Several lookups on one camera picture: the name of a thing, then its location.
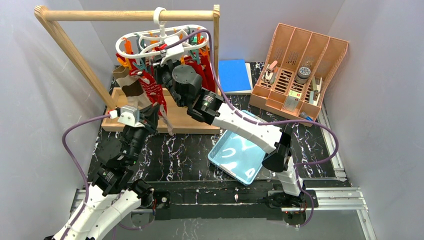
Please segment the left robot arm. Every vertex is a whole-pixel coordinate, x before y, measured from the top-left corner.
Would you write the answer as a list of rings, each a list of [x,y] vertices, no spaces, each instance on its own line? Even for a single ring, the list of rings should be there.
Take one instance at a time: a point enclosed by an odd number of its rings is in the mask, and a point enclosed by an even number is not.
[[[125,105],[79,122],[64,132],[62,144],[82,176],[85,196],[64,226],[54,235],[47,236],[48,240],[102,240],[131,211],[142,204],[154,205],[151,185],[142,179],[132,184],[128,182],[134,173],[130,167],[138,161],[146,138],[157,132],[159,111],[157,103],[143,109]],[[100,164],[88,178],[67,145],[67,135],[80,126],[106,118],[124,124],[120,151]]]

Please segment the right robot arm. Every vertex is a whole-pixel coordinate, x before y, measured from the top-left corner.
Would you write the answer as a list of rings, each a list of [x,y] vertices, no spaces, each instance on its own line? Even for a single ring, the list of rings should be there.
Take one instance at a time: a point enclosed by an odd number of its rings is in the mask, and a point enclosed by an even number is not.
[[[222,96],[202,86],[202,77],[190,65],[160,56],[152,57],[150,63],[156,81],[192,119],[238,134],[265,152],[262,166],[274,172],[282,186],[282,191],[267,196],[271,206],[305,205],[304,184],[295,172],[290,150],[290,131],[266,125],[226,103]]]

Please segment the beige sock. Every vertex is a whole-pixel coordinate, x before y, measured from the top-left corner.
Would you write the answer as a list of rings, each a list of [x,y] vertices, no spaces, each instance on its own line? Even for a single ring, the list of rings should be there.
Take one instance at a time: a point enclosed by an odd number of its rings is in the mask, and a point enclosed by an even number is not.
[[[169,135],[173,135],[173,125],[170,122],[169,118],[168,118],[168,114],[167,114],[167,110],[165,108],[165,106],[163,104],[160,104],[159,106],[159,112],[160,112],[160,116],[159,118],[162,119],[162,121],[165,123],[166,127],[167,127],[167,132]]]

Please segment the white sock hanger with clips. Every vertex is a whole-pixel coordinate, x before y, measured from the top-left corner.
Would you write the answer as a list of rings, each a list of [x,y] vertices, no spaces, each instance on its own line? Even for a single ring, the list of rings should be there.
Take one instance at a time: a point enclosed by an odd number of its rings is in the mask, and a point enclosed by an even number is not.
[[[213,40],[211,33],[204,26],[198,24],[184,24],[166,27],[167,21],[162,19],[162,14],[167,10],[157,7],[151,17],[157,26],[153,30],[130,32],[120,37],[115,42],[115,52],[118,62],[130,70],[142,71],[145,67],[142,60],[153,60],[154,56],[164,54],[164,49],[182,44],[185,55],[197,57],[200,63],[200,54],[211,54]],[[171,46],[166,46],[164,39],[179,36],[180,40]]]

